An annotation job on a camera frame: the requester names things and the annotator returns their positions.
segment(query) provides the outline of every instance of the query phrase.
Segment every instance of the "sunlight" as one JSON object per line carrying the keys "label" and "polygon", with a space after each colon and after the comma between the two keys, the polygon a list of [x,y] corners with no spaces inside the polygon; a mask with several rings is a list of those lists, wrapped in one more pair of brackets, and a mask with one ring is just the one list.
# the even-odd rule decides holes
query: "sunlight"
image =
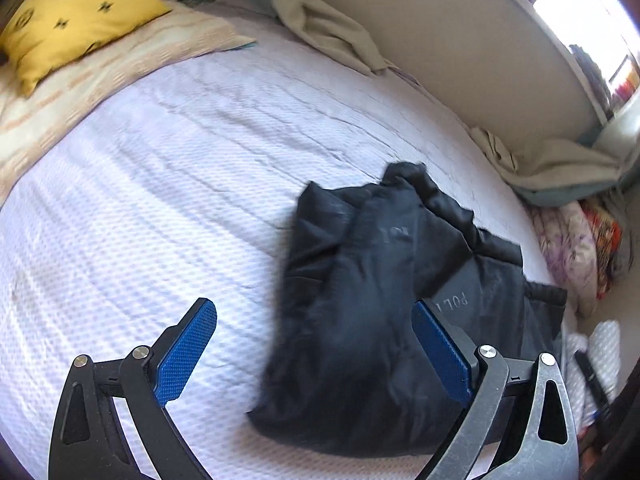
{"label": "sunlight", "polygon": [[609,80],[629,47],[600,0],[537,0],[534,8],[567,47],[581,46]]}

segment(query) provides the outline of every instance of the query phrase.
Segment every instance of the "mattress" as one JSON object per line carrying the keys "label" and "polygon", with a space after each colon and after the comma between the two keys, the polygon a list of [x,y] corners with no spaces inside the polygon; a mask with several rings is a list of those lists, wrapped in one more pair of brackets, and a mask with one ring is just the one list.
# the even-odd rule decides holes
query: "mattress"
{"label": "mattress", "polygon": [[[167,409],[210,475],[414,478],[424,457],[280,446],[245,416],[270,353],[296,199],[309,180],[360,186],[391,161],[423,162],[477,225],[521,245],[529,280],[551,283],[529,218],[435,99],[391,72],[345,68],[270,18],[210,9],[258,45],[168,66],[121,90],[0,210],[0,433],[44,480],[73,358],[123,358],[203,296],[217,306],[218,328]],[[141,470],[156,476],[126,404],[117,407]]]}

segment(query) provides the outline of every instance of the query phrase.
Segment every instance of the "screw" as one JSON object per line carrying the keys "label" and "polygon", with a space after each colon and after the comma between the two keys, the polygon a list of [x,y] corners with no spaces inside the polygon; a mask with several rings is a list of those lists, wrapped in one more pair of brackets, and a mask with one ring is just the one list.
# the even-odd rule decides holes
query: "screw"
{"label": "screw", "polygon": [[138,346],[137,348],[133,349],[133,352],[131,354],[133,355],[134,359],[144,359],[149,355],[149,348],[147,348],[146,346]]}
{"label": "screw", "polygon": [[482,354],[482,356],[486,357],[487,359],[491,359],[495,357],[495,355],[498,352],[495,351],[495,348],[492,347],[491,345],[482,345],[480,347],[480,353]]}
{"label": "screw", "polygon": [[74,359],[74,366],[76,368],[82,368],[88,360],[89,358],[86,355],[79,355]]}
{"label": "screw", "polygon": [[551,354],[540,354],[540,360],[547,366],[553,366],[556,364],[556,358]]}

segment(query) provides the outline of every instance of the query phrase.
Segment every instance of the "black jacket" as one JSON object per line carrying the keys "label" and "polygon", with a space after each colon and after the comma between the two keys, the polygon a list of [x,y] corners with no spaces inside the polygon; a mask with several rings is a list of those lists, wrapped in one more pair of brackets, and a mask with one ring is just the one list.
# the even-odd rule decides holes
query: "black jacket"
{"label": "black jacket", "polygon": [[473,217],[423,165],[391,164],[380,184],[362,187],[310,183],[298,200],[276,348],[248,414],[257,430],[345,456],[433,452],[461,407],[412,330],[420,298],[477,345],[559,358],[565,291],[525,280],[520,248]]}

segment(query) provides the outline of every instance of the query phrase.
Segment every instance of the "bed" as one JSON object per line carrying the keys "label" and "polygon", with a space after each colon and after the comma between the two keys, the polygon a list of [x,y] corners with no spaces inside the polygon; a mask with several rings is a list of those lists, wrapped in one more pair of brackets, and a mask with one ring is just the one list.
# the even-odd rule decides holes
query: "bed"
{"label": "bed", "polygon": [[[366,77],[244,4],[200,7],[258,45],[162,68],[100,104],[0,209],[0,434],[36,480],[73,358],[120,358],[199,297],[218,328],[168,406],[217,479],[413,478],[424,457],[280,446],[245,413],[274,333],[280,263],[309,180],[359,186],[423,162],[476,223],[551,283],[529,217],[448,108],[399,75]],[[153,466],[117,404],[142,472]]]}

